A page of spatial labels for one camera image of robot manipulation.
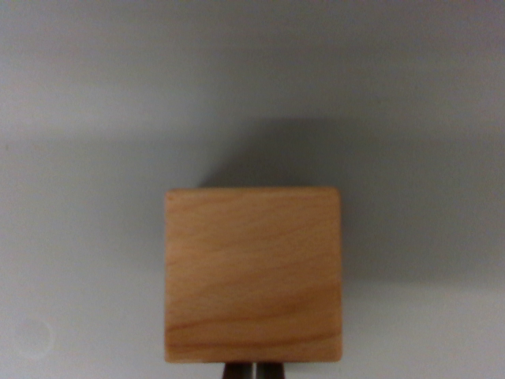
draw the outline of block face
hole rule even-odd
[[[176,189],[165,200],[168,362],[340,359],[336,189]]]

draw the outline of wooden block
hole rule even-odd
[[[176,189],[165,200],[168,362],[340,359],[336,189]]]

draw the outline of gray background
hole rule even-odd
[[[505,8],[0,4],[0,377],[163,361],[163,194],[333,185],[344,355],[287,377],[505,377]]]

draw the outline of circular mark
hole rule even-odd
[[[24,319],[14,333],[14,347],[25,358],[41,359],[53,348],[54,333],[41,320]]]

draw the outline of white wall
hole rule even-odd
[[[219,377],[163,361],[163,193],[298,183],[344,355],[288,377],[505,377],[500,5],[3,2],[0,142],[0,377]]]

